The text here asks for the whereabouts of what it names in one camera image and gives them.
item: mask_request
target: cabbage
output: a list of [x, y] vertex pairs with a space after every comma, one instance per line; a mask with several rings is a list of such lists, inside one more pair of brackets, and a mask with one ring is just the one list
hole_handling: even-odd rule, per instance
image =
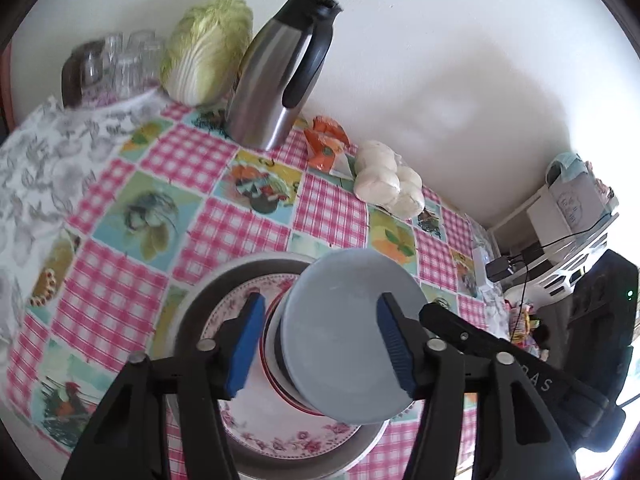
[[191, 7], [166, 42], [160, 82], [169, 96], [189, 106], [220, 99], [233, 84], [253, 24], [244, 0]]

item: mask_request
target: white floral cloth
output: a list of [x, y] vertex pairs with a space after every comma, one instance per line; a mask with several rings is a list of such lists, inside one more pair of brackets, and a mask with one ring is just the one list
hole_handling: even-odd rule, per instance
[[0, 368], [63, 220], [132, 131], [168, 102], [157, 90], [99, 110], [65, 110], [50, 97], [0, 146]]

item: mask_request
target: power cord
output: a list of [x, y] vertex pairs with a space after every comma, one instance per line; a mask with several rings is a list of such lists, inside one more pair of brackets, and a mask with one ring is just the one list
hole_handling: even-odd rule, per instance
[[[588, 233], [594, 227], [596, 227], [596, 225], [598, 225], [602, 220], [604, 220], [606, 217], [610, 217], [610, 216], [612, 216], [611, 213], [606, 213], [603, 216], [601, 216], [598, 219], [598, 221], [595, 224], [593, 224], [591, 227], [589, 227], [588, 229], [585, 229], [584, 231], [578, 231], [577, 233], [571, 233], [570, 235], [558, 238], [558, 240], [554, 240], [551, 243], [544, 244], [543, 246], [540, 246], [540, 249], [544, 249], [545, 247], [549, 247], [549, 246], [551, 246], [553, 244], [557, 244], [558, 242], [561, 242], [562, 240], [566, 240], [567, 238], [571, 238], [572, 236], [577, 236], [577, 235], [582, 235], [582, 234]], [[518, 311], [518, 318], [516, 319], [516, 323], [513, 325], [513, 330], [511, 331], [511, 335], [509, 337], [509, 342], [513, 342], [513, 335], [516, 332], [516, 327], [518, 326], [518, 323], [520, 322], [520, 317], [522, 316], [522, 307], [524, 306], [524, 292], [525, 292], [525, 290], [527, 288], [527, 281], [529, 280], [529, 266], [524, 261], [524, 257], [522, 256], [522, 253], [516, 254], [515, 256], [507, 256], [507, 258], [511, 263], [517, 262], [518, 258], [520, 258], [521, 261], [523, 261], [524, 267], [525, 267], [524, 283], [522, 284], [522, 298], [520, 300], [520, 310]]]

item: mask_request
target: metal bowl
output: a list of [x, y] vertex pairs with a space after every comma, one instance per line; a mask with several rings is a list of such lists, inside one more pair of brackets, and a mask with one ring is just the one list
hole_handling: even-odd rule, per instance
[[[257, 253], [232, 260], [204, 277], [178, 307], [165, 341], [165, 354], [192, 349], [214, 307], [236, 286], [265, 274], [300, 274], [314, 261], [295, 253]], [[168, 396], [175, 420], [180, 420], [177, 399]], [[311, 458], [283, 460], [261, 455], [237, 443], [227, 442], [236, 469], [245, 478], [260, 480], [316, 480], [330, 478], [357, 464], [377, 444], [387, 421], [361, 426], [351, 438], [331, 451]]]

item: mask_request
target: floral plate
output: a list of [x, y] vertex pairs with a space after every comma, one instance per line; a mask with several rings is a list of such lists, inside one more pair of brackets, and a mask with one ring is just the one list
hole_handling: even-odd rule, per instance
[[[223, 321], [236, 317], [251, 292], [260, 292], [270, 305], [297, 277], [268, 274], [239, 285], [215, 307], [202, 337], [212, 337]], [[234, 440], [275, 458], [295, 460], [322, 455], [340, 446], [359, 428], [291, 406], [273, 389], [257, 356], [244, 389], [234, 399], [220, 401], [219, 406], [225, 429]]]

